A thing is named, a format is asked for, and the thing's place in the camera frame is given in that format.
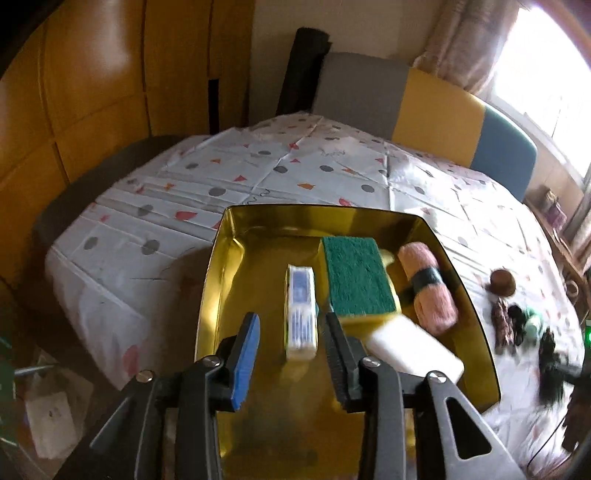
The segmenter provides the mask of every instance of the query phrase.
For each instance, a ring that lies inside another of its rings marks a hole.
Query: small packaged box
[[[285,354],[288,360],[308,361],[317,350],[314,271],[289,265],[285,276]]]

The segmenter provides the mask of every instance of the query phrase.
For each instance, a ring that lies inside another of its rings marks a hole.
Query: brown ball
[[[511,297],[515,294],[515,277],[504,268],[495,270],[491,273],[491,283],[488,285],[488,291],[499,297]]]

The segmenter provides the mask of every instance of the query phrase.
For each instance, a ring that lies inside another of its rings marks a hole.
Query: black cable
[[[554,431],[550,434],[550,436],[548,437],[548,439],[544,442],[544,444],[539,448],[539,450],[534,454],[534,456],[530,459],[529,462],[527,462],[527,466],[525,467],[525,471],[527,474],[529,474],[530,472],[530,465],[531,462],[534,461],[534,458],[536,458],[538,456],[538,453],[540,453],[542,451],[542,449],[546,446],[546,444],[550,441],[550,439],[554,436],[554,434],[558,431],[558,428],[562,425],[562,422],[564,422],[564,419],[566,418],[566,413],[564,414],[564,417],[562,417],[562,419],[558,422],[558,425],[556,426],[556,428],[554,429]]]

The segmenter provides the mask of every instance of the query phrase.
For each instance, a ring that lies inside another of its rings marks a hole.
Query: window sill
[[[519,127],[521,127],[525,133],[534,137],[539,143],[541,143],[560,164],[566,169],[568,174],[573,178],[576,184],[582,189],[584,185],[584,178],[574,168],[563,153],[556,147],[552,138],[550,138],[538,125],[535,124],[527,115],[518,112],[510,104],[504,101],[502,98],[496,96],[493,92],[490,92],[486,99],[488,103],[494,106],[496,109],[503,112],[511,120],[513,120]]]

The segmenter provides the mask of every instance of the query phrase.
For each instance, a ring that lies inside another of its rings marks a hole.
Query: window
[[[531,134],[551,138],[585,177],[591,163],[591,70],[568,36],[541,9],[519,11],[489,100]],[[535,131],[528,128],[532,122]]]

